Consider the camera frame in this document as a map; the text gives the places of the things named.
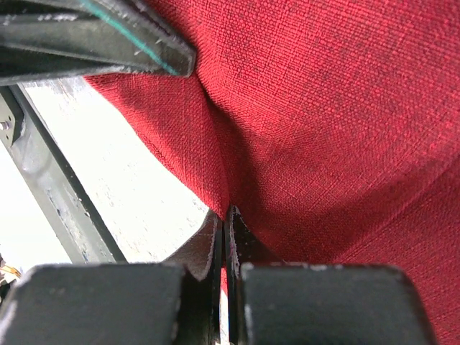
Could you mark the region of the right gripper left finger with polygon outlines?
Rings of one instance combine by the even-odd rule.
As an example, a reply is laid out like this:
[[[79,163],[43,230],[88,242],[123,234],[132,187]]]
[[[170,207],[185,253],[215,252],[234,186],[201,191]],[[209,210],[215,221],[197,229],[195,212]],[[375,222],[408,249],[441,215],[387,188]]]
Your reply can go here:
[[[1,342],[215,344],[221,240],[221,219],[209,212],[163,262],[34,267],[1,305]]]

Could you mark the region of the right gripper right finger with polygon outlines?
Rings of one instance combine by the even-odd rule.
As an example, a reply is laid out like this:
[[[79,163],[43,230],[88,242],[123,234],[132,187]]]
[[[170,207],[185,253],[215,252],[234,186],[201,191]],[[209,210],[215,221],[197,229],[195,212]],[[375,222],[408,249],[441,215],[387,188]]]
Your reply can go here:
[[[232,344],[435,344],[400,269],[277,258],[231,206],[224,222]]]

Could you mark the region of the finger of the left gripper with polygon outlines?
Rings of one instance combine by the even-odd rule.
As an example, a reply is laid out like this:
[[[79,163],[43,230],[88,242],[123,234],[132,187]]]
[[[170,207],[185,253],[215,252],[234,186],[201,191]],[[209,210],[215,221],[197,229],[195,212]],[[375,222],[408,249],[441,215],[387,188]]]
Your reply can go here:
[[[188,77],[196,49],[146,1],[2,1],[1,85],[107,73]]]

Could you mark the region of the red cloth napkin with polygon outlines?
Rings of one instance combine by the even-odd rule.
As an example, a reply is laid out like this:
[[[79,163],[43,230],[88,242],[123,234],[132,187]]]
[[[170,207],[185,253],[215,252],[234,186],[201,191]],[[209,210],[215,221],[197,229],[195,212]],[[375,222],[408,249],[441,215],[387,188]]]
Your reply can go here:
[[[278,256],[397,265],[459,342],[459,3],[150,1],[189,78],[88,82]]]

